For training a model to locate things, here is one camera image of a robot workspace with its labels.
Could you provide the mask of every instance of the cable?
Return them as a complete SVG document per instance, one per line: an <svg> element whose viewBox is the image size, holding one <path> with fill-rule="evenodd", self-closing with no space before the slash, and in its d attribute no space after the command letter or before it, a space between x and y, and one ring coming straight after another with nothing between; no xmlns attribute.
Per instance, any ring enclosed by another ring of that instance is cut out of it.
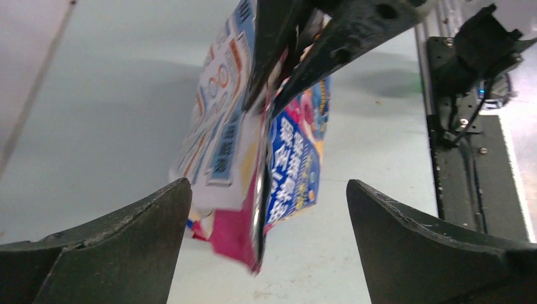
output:
<svg viewBox="0 0 537 304"><path fill-rule="evenodd" d="M462 129L457 134L457 136L454 138L454 140L452 141L452 144L457 144L460 141L460 139L463 138L466 135L468 130L472 127L472 125L476 121L476 118L479 115L479 112L481 111L481 109L483 108L485 102L487 101L487 99L490 98L490 95L492 93L492 88L494 86L494 80L495 79L496 79L496 77L491 77L488 80L485 80L485 88L484 88L485 92L483 94L483 98L479 102L479 105L477 106L476 110L474 111L474 113L472 114L470 119L468 120L468 123L466 124L464 129Z"/></svg>

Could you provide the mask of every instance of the snack bag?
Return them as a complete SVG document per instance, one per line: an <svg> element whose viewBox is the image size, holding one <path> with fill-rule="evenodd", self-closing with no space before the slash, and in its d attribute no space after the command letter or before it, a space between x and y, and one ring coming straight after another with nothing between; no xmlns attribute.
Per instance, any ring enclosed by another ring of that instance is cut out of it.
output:
<svg viewBox="0 0 537 304"><path fill-rule="evenodd" d="M170 169L193 191L188 226L216 253L260 270L267 231L316 203L330 80L272 120L281 56L255 106L241 109L252 66L255 0L241 0L210 46L197 86L189 134Z"/></svg>
<svg viewBox="0 0 537 304"><path fill-rule="evenodd" d="M266 231L317 201L330 77L295 98L272 122L272 185Z"/></svg>

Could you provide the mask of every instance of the bolt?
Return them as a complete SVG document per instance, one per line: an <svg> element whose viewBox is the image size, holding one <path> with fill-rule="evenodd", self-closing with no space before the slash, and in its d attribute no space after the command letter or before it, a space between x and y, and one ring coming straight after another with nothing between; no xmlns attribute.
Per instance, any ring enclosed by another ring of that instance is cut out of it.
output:
<svg viewBox="0 0 537 304"><path fill-rule="evenodd" d="M453 38L446 38L446 39L444 40L444 45L445 45L445 46L452 47L452 46L453 46Z"/></svg>

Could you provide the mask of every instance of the colorful package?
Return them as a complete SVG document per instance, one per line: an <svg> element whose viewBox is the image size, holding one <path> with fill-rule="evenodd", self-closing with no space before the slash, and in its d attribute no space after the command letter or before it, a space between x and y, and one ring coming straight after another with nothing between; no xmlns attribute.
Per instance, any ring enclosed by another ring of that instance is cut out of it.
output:
<svg viewBox="0 0 537 304"><path fill-rule="evenodd" d="M186 177L191 183L193 237L211 242L216 253L253 273L260 270L267 231L316 203L330 100L325 79L270 119L286 51L257 96L260 111L241 110L252 65L255 5L241 0L210 46L190 131L170 169L171 181Z"/></svg>

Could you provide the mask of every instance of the screw hole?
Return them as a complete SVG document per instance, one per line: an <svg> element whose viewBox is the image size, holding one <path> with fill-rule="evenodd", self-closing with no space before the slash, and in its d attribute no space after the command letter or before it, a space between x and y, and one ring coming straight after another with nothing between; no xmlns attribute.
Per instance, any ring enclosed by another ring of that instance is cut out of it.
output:
<svg viewBox="0 0 537 304"><path fill-rule="evenodd" d="M348 49L342 47L331 53L332 58L336 61L338 65L345 65L351 61L351 52Z"/></svg>
<svg viewBox="0 0 537 304"><path fill-rule="evenodd" d="M377 13L384 19L397 19L397 11L392 6L387 4L377 5Z"/></svg>

